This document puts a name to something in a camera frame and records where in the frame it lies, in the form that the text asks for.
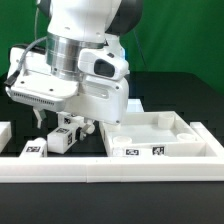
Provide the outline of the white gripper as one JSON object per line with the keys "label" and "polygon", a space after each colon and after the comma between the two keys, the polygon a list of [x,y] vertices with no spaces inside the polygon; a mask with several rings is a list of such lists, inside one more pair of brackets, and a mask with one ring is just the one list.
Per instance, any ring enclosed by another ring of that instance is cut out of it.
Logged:
{"label": "white gripper", "polygon": [[29,51],[15,83],[9,88],[12,100],[32,106],[37,127],[46,119],[44,110],[67,112],[84,117],[80,138],[95,131],[93,120],[119,124],[126,112],[128,83],[84,75],[82,81],[55,77],[45,56]]}

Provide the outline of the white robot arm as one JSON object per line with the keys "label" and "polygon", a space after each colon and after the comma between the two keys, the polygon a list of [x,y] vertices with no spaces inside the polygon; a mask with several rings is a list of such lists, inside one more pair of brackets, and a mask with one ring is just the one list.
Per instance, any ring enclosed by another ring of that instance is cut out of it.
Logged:
{"label": "white robot arm", "polygon": [[42,38],[46,51],[32,45],[12,48],[6,92],[33,107],[39,120],[47,110],[84,118],[80,133],[95,121],[121,123],[128,104],[129,64],[119,37],[141,18],[142,0],[36,0],[50,18]]}

